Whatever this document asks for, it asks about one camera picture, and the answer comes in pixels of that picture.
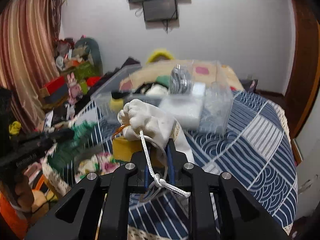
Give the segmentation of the yellow sponge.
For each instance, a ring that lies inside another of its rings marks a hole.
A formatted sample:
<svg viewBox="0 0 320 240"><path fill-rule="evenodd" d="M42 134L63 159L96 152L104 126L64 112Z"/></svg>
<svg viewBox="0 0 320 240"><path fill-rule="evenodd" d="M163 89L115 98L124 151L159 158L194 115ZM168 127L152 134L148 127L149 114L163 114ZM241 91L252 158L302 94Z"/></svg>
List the yellow sponge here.
<svg viewBox="0 0 320 240"><path fill-rule="evenodd" d="M153 167L163 168L165 166L165 158L163 152L151 142L147 140L146 146L150 154L150 161ZM140 139L127 140L124 136L113 138L113 157L116 160L134 163L146 161L143 145Z"/></svg>

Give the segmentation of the white drawstring pouch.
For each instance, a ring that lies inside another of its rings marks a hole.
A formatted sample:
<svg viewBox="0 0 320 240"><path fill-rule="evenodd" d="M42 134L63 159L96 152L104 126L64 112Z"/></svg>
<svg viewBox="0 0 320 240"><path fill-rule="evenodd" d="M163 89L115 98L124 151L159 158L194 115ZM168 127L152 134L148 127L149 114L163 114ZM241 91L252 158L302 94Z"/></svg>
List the white drawstring pouch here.
<svg viewBox="0 0 320 240"><path fill-rule="evenodd" d="M184 153L187 162L194 163L194 157L184 132L178 121L160 108L138 99L126 103L118 113L118 121L124 127L123 135L128 141L139 140L143 147L148 170L153 178L153 182L148 187L150 191L153 187L157 190L152 194L144 194L142 198L152 199L162 188L170 190L185 198L190 196L189 192L183 191L172 183L167 183L165 179L168 175L168 157L165 147L170 139L174 141L178 152ZM158 159L164 165L164 175L155 173L151 164L150 154L146 143L149 142L158 149Z"/></svg>

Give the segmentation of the green knitted cloth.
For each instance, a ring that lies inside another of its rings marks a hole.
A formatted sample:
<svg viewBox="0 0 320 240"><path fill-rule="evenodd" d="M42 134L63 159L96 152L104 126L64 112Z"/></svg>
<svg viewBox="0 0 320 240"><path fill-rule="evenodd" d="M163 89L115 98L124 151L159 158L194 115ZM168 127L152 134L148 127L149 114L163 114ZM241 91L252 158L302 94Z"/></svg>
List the green knitted cloth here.
<svg viewBox="0 0 320 240"><path fill-rule="evenodd" d="M96 126L96 122L84 121L73 126L74 137L58 143L52 155L47 157L49 166L57 173L62 174L64 169L71 166L71 161L84 152L84 146Z"/></svg>

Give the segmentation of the floral yellow pink scrunchie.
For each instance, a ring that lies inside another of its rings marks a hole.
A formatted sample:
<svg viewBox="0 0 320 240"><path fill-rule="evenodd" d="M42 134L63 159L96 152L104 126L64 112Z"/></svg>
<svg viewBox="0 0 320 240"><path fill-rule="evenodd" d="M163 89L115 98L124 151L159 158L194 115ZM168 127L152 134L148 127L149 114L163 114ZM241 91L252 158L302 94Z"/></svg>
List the floral yellow pink scrunchie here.
<svg viewBox="0 0 320 240"><path fill-rule="evenodd" d="M120 166L113 155L108 152L94 154L90 159L82 160L75 174L75 181L78 182L89 173L105 175L115 171Z"/></svg>

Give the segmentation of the black lace white cloth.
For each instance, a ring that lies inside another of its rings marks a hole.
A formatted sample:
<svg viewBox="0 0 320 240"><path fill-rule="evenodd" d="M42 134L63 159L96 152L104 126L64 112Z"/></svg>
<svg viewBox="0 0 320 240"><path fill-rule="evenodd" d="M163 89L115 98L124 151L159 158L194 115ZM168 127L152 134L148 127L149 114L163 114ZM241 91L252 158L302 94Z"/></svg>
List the black lace white cloth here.
<svg viewBox="0 0 320 240"><path fill-rule="evenodd" d="M168 95L168 88L157 82L143 83L134 93L149 96L165 96Z"/></svg>

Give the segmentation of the grey fuzzy scrunchie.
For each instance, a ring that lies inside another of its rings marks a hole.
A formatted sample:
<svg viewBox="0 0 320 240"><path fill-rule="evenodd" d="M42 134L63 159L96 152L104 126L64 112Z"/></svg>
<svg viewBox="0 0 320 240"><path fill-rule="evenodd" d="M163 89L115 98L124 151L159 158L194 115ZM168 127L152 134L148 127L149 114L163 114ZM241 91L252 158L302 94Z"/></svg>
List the grey fuzzy scrunchie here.
<svg viewBox="0 0 320 240"><path fill-rule="evenodd" d="M169 77L170 94L190 94L193 88L193 71L190 67L177 64Z"/></svg>

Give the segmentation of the white foam block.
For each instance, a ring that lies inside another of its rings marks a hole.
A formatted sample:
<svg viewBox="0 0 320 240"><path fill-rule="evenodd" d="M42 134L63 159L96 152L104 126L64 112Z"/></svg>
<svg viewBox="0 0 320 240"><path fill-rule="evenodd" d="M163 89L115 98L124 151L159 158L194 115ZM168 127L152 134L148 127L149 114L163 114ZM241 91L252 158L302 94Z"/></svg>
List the white foam block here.
<svg viewBox="0 0 320 240"><path fill-rule="evenodd" d="M198 129L204 107L206 84L195 82L190 94L168 95L159 108L172 115L183 129Z"/></svg>

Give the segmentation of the clear plastic storage box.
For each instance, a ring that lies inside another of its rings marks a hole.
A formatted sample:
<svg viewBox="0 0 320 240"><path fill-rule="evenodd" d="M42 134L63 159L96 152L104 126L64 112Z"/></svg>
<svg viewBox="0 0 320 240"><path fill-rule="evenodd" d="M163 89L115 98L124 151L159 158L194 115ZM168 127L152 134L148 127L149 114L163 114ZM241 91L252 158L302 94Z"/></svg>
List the clear plastic storage box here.
<svg viewBox="0 0 320 240"><path fill-rule="evenodd" d="M159 61L125 66L91 96L105 119L118 124L121 106L111 102L118 92L122 103L133 99L174 116L183 129L224 135L233 104L227 68L219 61Z"/></svg>

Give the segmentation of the red box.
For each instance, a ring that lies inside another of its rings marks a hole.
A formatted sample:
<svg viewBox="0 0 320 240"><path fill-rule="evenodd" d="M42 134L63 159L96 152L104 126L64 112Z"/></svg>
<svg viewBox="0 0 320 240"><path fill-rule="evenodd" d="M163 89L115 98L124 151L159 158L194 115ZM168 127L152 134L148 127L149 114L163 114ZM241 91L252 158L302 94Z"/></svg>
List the red box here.
<svg viewBox="0 0 320 240"><path fill-rule="evenodd" d="M51 96L60 87L62 87L65 83L66 83L65 78L63 76L60 76L60 77L53 79L52 81L46 83L40 89L40 97L45 98L45 97Z"/></svg>

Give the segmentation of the pink bunny plush toy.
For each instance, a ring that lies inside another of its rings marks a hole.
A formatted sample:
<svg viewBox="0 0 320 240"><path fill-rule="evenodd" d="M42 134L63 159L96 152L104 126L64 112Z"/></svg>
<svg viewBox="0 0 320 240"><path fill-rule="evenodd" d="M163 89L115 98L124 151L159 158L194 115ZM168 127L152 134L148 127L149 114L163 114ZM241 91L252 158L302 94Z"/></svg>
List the pink bunny plush toy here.
<svg viewBox="0 0 320 240"><path fill-rule="evenodd" d="M70 105L74 105L83 96L81 86L78 84L74 73L67 75L67 83L68 83L68 95L69 95L68 102Z"/></svg>

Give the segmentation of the colourful patterned beige blanket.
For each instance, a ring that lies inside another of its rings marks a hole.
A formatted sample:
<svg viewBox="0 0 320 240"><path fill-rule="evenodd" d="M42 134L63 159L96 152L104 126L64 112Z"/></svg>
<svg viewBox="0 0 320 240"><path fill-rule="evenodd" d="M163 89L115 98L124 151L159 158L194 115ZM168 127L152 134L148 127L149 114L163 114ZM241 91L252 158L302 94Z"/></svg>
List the colourful patterned beige blanket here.
<svg viewBox="0 0 320 240"><path fill-rule="evenodd" d="M170 75L177 65L187 68L192 80L195 82L202 82L210 86L214 81L222 82L225 80L233 90L244 90L240 80L230 66L221 64L219 61L200 60L165 60L146 64L141 69L122 79L119 89L137 89L144 83L154 82L159 76Z"/></svg>

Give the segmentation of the navy white patterned tablecloth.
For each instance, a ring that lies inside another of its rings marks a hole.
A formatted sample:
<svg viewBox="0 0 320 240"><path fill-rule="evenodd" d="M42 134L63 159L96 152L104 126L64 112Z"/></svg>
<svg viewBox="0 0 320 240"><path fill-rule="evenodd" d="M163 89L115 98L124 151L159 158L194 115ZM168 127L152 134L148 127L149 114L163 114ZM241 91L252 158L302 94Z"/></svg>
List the navy white patterned tablecloth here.
<svg viewBox="0 0 320 240"><path fill-rule="evenodd" d="M283 112L235 92L225 135L187 131L195 163L177 149L176 185L138 203L141 168L83 179L28 232L27 239L288 239L297 211L297 173Z"/></svg>

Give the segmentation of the grey green upholstered chair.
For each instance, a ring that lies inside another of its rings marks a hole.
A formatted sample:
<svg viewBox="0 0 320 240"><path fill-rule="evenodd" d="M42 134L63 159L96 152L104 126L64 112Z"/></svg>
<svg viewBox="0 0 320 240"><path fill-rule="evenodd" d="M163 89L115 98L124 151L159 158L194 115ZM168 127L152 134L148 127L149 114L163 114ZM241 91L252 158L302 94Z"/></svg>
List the grey green upholstered chair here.
<svg viewBox="0 0 320 240"><path fill-rule="evenodd" d="M103 63L100 55L100 49L97 41L91 37L82 37L76 41L74 48L84 47L89 62L98 68L99 75L103 75Z"/></svg>

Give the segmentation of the striped brown curtain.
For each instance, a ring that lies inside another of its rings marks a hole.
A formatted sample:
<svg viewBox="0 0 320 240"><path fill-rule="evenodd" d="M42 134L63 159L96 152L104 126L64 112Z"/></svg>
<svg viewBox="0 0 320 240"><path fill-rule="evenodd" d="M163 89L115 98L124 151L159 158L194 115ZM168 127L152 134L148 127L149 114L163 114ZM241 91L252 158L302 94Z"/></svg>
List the striped brown curtain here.
<svg viewBox="0 0 320 240"><path fill-rule="evenodd" d="M50 0L10 0L1 13L1 86L25 132L44 120L40 89L57 78Z"/></svg>

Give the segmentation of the brown wooden door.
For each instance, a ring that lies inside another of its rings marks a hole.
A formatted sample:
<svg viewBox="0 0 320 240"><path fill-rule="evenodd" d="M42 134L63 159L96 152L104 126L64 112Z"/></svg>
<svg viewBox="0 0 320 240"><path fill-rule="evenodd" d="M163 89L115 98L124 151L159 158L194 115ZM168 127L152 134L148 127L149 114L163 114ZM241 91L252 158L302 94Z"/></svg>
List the brown wooden door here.
<svg viewBox="0 0 320 240"><path fill-rule="evenodd" d="M290 137L301 132L319 90L319 10L313 0L291 0L295 18L295 53L285 93Z"/></svg>

